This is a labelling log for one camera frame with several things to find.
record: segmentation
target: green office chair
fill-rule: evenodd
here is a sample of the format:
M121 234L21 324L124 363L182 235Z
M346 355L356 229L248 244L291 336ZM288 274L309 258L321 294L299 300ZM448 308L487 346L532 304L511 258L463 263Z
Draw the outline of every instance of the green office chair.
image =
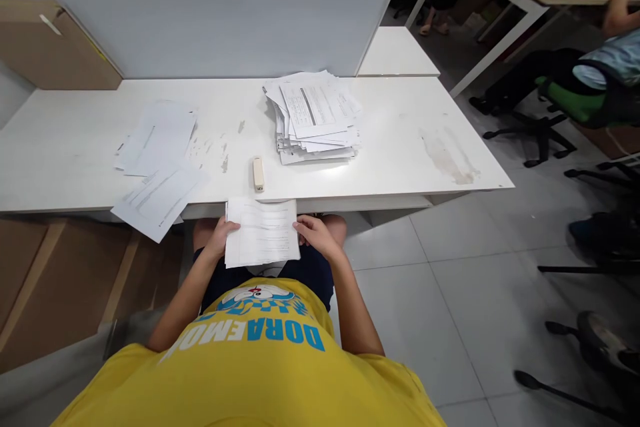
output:
M553 154L556 158L564 158L576 147L553 127L567 118L588 129L615 127L617 125L640 126L640 85L627 87L622 77L610 66L596 60L578 60L576 65L588 65L599 70L607 82L607 89L602 95L578 95L562 88L550 77L540 77L538 96L551 102L550 112L561 111L561 115L553 118L535 119L522 113L512 111L511 116L522 123L519 127L488 131L485 139L492 139L504 133L524 133L536 137L539 150L537 160L527 160L524 166L535 167L549 159L549 140L559 143L564 150Z

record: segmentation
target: hand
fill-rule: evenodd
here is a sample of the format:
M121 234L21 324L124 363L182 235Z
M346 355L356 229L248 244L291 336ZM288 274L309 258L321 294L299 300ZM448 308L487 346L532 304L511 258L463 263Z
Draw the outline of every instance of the hand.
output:
M310 216L299 216L297 222L293 222L293 228L296 229L301 236L300 245L305 242L311 245L323 257L329 261L336 260L345 252L342 247L335 241L329 229L322 220Z
M229 235L229 232L233 232L239 228L240 224L227 222L226 217L220 217L220 220L218 220L218 224L215 226L215 230L213 231L213 234L211 234L211 238L207 242L207 245L201 255L206 255L211 262L217 263L225 254L227 235Z

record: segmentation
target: stack of papers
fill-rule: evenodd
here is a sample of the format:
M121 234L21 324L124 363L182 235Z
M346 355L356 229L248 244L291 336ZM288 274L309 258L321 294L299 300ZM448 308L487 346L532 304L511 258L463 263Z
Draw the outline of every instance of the stack of papers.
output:
M254 266L299 260L295 200L260 203L246 197L231 197L227 202L227 221L240 224L227 235L227 268Z
M144 109L117 152L118 170L144 178L111 213L158 243L180 221L191 195L209 180L185 159L195 122L188 105L156 101Z
M294 73L263 87L276 116L276 145L283 165L355 157L362 107L327 71Z

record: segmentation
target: white desk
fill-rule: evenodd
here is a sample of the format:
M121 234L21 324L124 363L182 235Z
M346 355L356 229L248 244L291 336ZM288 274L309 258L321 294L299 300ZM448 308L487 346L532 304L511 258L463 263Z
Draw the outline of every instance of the white desk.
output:
M300 211L349 211L425 208L449 198L432 202L434 194L513 187L438 79L343 81L364 107L359 155L288 166L275 148L262 79L125 80L117 91L37 90L0 131L0 211L110 209L140 182L112 167L114 154L156 99L197 110L188 158L211 182L192 202L216 204L218 214L231 195L295 198ZM260 194L253 190L255 155L264 165ZM191 205L185 217L212 215L203 208Z
M379 27L358 70L358 77L392 75L440 75L438 68L406 27Z

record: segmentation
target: cardboard box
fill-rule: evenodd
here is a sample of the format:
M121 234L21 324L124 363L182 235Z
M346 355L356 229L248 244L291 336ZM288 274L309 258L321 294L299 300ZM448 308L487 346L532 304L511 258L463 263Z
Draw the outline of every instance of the cardboard box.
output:
M0 374L168 304L183 244L88 220L0 220Z
M458 0L449 12L449 16L458 25L464 25L472 13L482 11L491 0Z
M115 90L122 77L55 0L0 0L0 59L45 90Z
M0 219L0 332L46 233L43 224Z
M640 152L640 128L638 127L609 127L591 130L576 123L574 125L610 159L615 160Z
M55 220L0 332L0 373L97 333L131 230Z
M151 306L153 309L167 305L178 290L184 240L182 237L167 234L160 245L164 257L158 271L158 282Z
M115 279L102 322L147 310L153 301L164 253L153 240L133 231Z

